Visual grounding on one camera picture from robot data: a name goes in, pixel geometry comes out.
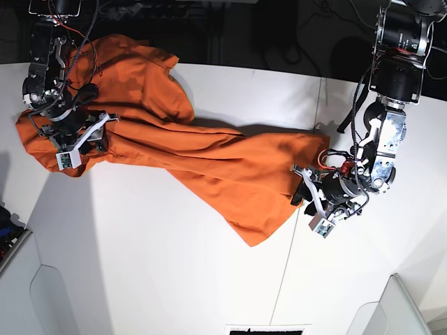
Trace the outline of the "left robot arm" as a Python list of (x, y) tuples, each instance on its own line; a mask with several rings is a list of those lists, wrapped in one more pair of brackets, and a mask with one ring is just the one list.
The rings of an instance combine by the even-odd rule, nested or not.
[(308, 201), (305, 213), (314, 232), (326, 237), (338, 222), (362, 213), (357, 197), (385, 193), (393, 183), (406, 135), (404, 109), (420, 100), (434, 24), (445, 17), (445, 1), (390, 1), (380, 9), (372, 64), (337, 129), (351, 129), (351, 149), (321, 151), (317, 167), (291, 167), (302, 178), (291, 203)]

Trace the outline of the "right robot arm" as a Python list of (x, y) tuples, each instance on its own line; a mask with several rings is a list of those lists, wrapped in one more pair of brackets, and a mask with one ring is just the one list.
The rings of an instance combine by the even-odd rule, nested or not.
[[(104, 124), (117, 120), (117, 116), (85, 109), (98, 98), (98, 87), (92, 80), (99, 64), (89, 32), (79, 34), (80, 46), (75, 46), (71, 37), (75, 30), (68, 21), (80, 14), (81, 5), (81, 1), (30, 1), (29, 14), (38, 16), (38, 21), (31, 32), (31, 63), (22, 95), (38, 136), (51, 141), (59, 152), (78, 149), (85, 155), (92, 149), (108, 150)], [(76, 89), (69, 77), (85, 46), (91, 50), (93, 64), (86, 83)]]

